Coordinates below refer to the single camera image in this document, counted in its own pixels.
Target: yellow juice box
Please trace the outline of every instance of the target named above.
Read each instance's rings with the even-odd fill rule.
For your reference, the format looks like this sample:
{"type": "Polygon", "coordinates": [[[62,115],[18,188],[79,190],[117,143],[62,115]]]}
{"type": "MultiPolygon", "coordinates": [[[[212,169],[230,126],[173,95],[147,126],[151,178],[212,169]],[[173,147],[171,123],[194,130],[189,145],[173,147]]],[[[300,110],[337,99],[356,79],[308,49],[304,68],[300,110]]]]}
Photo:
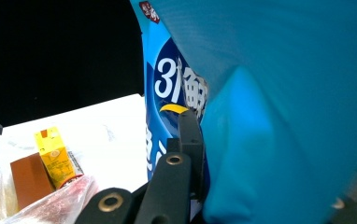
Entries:
{"type": "Polygon", "coordinates": [[[56,127],[35,133],[39,155],[47,168],[55,188],[74,177],[75,171],[68,158],[62,137],[56,127]]]}

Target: printed number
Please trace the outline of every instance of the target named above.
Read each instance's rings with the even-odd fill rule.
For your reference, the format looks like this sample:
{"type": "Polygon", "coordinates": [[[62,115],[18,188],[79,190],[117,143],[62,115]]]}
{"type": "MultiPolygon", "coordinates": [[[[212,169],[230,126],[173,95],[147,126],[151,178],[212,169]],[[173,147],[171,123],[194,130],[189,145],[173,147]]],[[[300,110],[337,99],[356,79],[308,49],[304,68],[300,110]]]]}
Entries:
{"type": "Polygon", "coordinates": [[[164,65],[166,63],[169,63],[169,65],[170,65],[169,70],[167,71],[167,73],[162,74],[162,79],[164,80],[164,82],[166,84],[166,88],[164,89],[164,91],[161,91],[162,81],[161,80],[157,80],[155,82],[155,93],[161,98],[166,98],[173,91],[172,102],[176,103],[178,101],[178,98],[179,98],[179,89],[180,89],[180,83],[181,83],[181,76],[176,76],[175,89],[173,89],[172,77],[173,77],[173,75],[176,74],[176,69],[178,69],[179,66],[181,66],[181,64],[180,64],[181,61],[179,61],[178,67],[176,67],[176,63],[172,59],[164,58],[164,59],[160,60],[159,63],[158,63],[158,71],[160,73],[164,72],[164,65]]]}

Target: screw hole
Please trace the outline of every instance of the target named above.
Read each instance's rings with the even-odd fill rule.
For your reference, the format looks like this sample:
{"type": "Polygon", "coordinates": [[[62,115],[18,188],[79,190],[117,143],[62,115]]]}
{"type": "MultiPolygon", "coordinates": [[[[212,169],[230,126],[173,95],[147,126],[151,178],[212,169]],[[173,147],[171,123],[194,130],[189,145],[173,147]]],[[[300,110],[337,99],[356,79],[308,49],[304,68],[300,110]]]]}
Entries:
{"type": "Polygon", "coordinates": [[[112,205],[114,205],[114,204],[116,204],[116,203],[118,203],[118,199],[117,198],[107,198],[106,200],[105,200],[105,204],[107,205],[107,206],[112,206],[112,205]]]}
{"type": "Polygon", "coordinates": [[[182,163],[182,158],[178,155],[173,155],[170,156],[166,159],[167,163],[171,164],[171,165],[177,165],[182,163]]]}
{"type": "Polygon", "coordinates": [[[103,212],[112,212],[123,204],[123,197],[119,193],[110,193],[99,201],[99,209],[103,212]]]}

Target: cardboard box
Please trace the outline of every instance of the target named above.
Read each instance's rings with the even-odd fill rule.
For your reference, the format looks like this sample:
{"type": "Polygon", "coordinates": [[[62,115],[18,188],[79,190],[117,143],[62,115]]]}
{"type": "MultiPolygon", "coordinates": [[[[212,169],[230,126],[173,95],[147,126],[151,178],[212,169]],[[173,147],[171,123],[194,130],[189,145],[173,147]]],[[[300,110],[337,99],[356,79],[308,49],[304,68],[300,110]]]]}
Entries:
{"type": "Polygon", "coordinates": [[[56,127],[35,133],[39,155],[47,168],[55,188],[74,177],[75,171],[56,127]]]}
{"type": "Polygon", "coordinates": [[[38,153],[10,164],[18,197],[19,209],[54,192],[44,164],[38,153]]]}

